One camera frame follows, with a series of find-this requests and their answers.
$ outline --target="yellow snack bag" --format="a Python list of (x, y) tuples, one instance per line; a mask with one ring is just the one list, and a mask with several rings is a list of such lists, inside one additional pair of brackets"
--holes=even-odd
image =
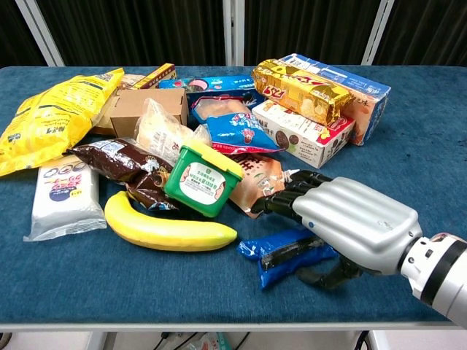
[(59, 158), (99, 122), (124, 71), (75, 76), (26, 99), (0, 137), (0, 176)]

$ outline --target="product label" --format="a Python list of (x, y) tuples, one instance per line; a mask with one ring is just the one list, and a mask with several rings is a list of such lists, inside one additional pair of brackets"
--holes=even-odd
[(225, 178), (218, 171), (201, 163), (191, 163), (180, 177), (184, 195), (204, 205), (215, 203), (225, 189)]
[(81, 171), (85, 167), (86, 165), (78, 160), (47, 169), (41, 168), (41, 188), (48, 192), (49, 199), (54, 202), (79, 197), (82, 194)]

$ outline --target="plastic bag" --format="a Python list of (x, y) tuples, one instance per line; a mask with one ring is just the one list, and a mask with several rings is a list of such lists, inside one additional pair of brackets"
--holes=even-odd
[(181, 350), (232, 350), (232, 348), (223, 333), (209, 332), (203, 335), (199, 341), (189, 343)]
[(212, 148), (227, 155), (280, 151), (251, 113), (232, 113), (208, 118)]
[(97, 124), (123, 69), (76, 76), (26, 99), (0, 138), (0, 176), (56, 159)]
[(337, 256), (329, 244), (303, 226), (265, 238), (242, 241), (237, 250), (248, 259), (258, 261), (261, 289), (297, 268)]
[(151, 98), (144, 102), (144, 114), (138, 119), (134, 138), (172, 166), (177, 162), (180, 149), (188, 139), (198, 139), (211, 146), (209, 133), (205, 128), (198, 126), (193, 132)]
[(97, 173), (73, 155), (44, 164), (37, 176), (31, 221), (31, 234), (24, 241), (106, 228)]
[(259, 214), (252, 214), (251, 207), (256, 200), (285, 188), (282, 167), (278, 160), (264, 155), (243, 154), (231, 159), (242, 166), (244, 177), (229, 198), (246, 215), (255, 219)]
[(217, 118), (231, 113), (250, 113), (242, 101), (242, 97), (200, 97), (193, 107), (193, 116), (200, 124), (204, 124), (208, 118)]
[(163, 191), (172, 166), (133, 139), (110, 139), (68, 149), (108, 179), (126, 182), (130, 197), (148, 210), (176, 209)]

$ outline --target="robotic hand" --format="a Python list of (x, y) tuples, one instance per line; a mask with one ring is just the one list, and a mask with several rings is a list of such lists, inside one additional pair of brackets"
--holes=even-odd
[(417, 212), (344, 177), (313, 171), (290, 176), (284, 191), (260, 198), (252, 213), (291, 217), (316, 233), (341, 255), (327, 274), (301, 268), (307, 284), (334, 288), (370, 274), (401, 273), (413, 295), (467, 328), (467, 243), (448, 233), (422, 237)]

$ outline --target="floor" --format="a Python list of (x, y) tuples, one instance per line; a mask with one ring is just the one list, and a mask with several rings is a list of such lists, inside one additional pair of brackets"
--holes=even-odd
[[(159, 350), (171, 350), (191, 334), (172, 333)], [(386, 331), (384, 334), (389, 347), (381, 350), (467, 349), (467, 330)], [(119, 332), (113, 335), (109, 337), (111, 341), (106, 343), (105, 350), (153, 350), (160, 339), (157, 332)], [(234, 349), (244, 332), (230, 332), (226, 336)], [(253, 332), (242, 350), (353, 350), (357, 336), (358, 332)], [(88, 348), (89, 339), (89, 332), (19, 332), (13, 334), (4, 350), (91, 350)]]

